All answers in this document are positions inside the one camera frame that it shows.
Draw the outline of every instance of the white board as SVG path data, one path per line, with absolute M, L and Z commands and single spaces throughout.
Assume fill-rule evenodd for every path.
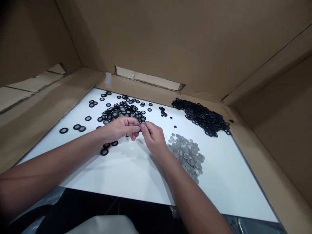
M 19 163 L 63 145 L 83 134 L 102 126 L 97 118 L 106 110 L 107 103 L 112 106 L 123 99 L 113 93 L 100 101 L 104 90 L 92 89 Z M 98 102 L 93 108 L 89 101 Z M 209 137 L 204 130 L 185 118 L 184 111 L 163 106 L 168 114 L 161 117 L 161 105 L 149 102 L 144 107 L 134 103 L 140 111 L 146 111 L 147 121 L 162 127 L 166 141 L 171 133 L 179 134 L 198 143 L 200 153 L 206 159 L 202 163 L 203 174 L 198 177 L 199 186 L 222 214 L 278 222 L 243 156 L 231 136 L 223 131 L 218 138 Z M 86 116 L 92 120 L 85 121 Z M 86 127 L 84 132 L 73 130 L 75 124 Z M 60 134 L 61 128 L 69 131 Z M 65 179 L 60 186 L 84 191 L 108 194 L 118 197 L 174 205 L 162 168 L 149 157 L 142 134 L 132 142 L 128 137 L 119 140 L 111 147 L 109 154 L 100 155 L 100 148 L 88 161 Z

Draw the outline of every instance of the right hand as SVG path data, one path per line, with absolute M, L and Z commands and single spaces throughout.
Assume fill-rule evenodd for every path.
M 140 124 L 140 128 L 148 149 L 156 156 L 157 160 L 170 152 L 161 127 L 147 121 L 145 124 Z

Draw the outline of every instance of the pile of metal mesh discs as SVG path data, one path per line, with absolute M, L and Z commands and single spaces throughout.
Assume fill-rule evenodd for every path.
M 205 156 L 198 152 L 198 144 L 194 143 L 192 139 L 188 140 L 174 133 L 171 134 L 168 142 L 171 143 L 167 144 L 170 152 L 178 159 L 192 179 L 199 184 L 198 176 L 202 174 L 201 164 L 204 162 Z
M 231 135 L 229 123 L 225 122 L 223 116 L 209 110 L 200 103 L 176 98 L 172 106 L 178 110 L 184 110 L 185 117 L 193 124 L 199 125 L 205 130 L 205 134 L 210 137 L 218 137 L 217 132 L 223 130 L 227 135 Z

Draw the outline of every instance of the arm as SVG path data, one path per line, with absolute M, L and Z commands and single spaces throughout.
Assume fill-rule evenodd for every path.
M 232 233 L 213 203 L 169 151 L 162 129 L 148 121 L 140 127 L 147 147 L 164 168 L 189 233 Z
M 8 219 L 43 198 L 96 149 L 128 135 L 134 141 L 140 128 L 135 118 L 120 117 L 60 147 L 0 175 L 0 207 Z

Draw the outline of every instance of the forearm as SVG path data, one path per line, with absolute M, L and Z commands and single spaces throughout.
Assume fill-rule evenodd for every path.
M 169 151 L 162 158 L 170 191 L 189 233 L 231 233 L 222 215 L 176 158 Z
M 95 130 L 1 174 L 4 215 L 12 218 L 36 203 L 102 144 L 102 133 Z

